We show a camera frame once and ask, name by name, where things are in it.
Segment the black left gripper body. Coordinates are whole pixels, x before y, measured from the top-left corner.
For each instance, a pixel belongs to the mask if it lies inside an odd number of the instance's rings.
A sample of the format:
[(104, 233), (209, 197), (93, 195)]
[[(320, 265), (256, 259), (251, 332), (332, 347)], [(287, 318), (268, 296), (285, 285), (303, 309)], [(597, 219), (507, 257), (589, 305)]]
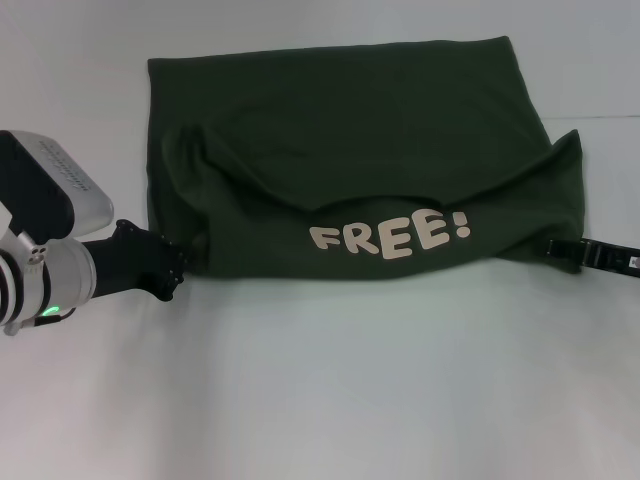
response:
[(186, 254), (164, 236), (118, 220), (107, 239), (83, 242), (96, 272), (93, 298), (142, 290), (162, 302), (184, 281)]

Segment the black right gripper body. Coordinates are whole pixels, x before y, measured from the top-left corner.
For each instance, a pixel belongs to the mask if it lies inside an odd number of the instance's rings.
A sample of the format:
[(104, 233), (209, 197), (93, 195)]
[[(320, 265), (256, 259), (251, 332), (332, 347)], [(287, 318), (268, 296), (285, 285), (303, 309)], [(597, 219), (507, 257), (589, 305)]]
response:
[(640, 250), (636, 248), (606, 244), (602, 247), (602, 269), (608, 272), (638, 276)]

